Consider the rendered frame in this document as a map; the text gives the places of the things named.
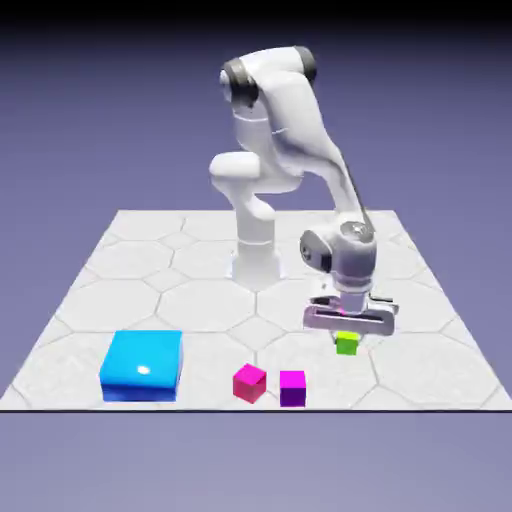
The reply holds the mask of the small pink cube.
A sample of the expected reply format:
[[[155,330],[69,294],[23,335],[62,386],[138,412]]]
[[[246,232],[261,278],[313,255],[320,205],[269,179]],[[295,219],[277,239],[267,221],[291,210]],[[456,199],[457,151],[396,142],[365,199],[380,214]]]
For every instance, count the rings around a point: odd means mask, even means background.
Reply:
[[[233,395],[254,404],[266,392],[266,384],[266,371],[245,364],[233,376]]]

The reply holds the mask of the small magenta cube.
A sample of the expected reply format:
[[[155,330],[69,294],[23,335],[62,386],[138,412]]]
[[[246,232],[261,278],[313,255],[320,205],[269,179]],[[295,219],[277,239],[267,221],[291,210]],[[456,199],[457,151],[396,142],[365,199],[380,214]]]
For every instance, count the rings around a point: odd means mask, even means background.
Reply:
[[[280,372],[280,406],[304,407],[306,405],[307,385],[302,370],[282,370]]]

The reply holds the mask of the large blue box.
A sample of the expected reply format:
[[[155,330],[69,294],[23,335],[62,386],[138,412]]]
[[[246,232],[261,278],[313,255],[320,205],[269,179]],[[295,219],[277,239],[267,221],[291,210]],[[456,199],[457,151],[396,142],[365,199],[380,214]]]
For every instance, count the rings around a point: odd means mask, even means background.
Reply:
[[[105,402],[174,402],[183,367],[180,330],[118,330],[99,371]]]

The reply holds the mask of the small green cube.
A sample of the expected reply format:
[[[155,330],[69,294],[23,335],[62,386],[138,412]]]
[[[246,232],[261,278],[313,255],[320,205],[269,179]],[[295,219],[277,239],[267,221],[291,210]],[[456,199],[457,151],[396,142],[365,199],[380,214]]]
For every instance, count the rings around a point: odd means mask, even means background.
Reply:
[[[338,331],[335,336],[336,353],[338,355],[356,355],[360,335],[355,332]]]

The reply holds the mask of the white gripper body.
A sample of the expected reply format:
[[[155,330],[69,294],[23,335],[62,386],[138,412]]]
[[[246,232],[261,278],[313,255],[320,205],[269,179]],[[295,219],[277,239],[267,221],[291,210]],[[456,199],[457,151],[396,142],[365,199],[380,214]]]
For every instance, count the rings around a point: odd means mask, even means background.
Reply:
[[[303,325],[312,329],[347,331],[360,335],[390,336],[395,331],[395,315],[390,309],[367,309],[359,314],[347,314],[316,305],[308,306]]]

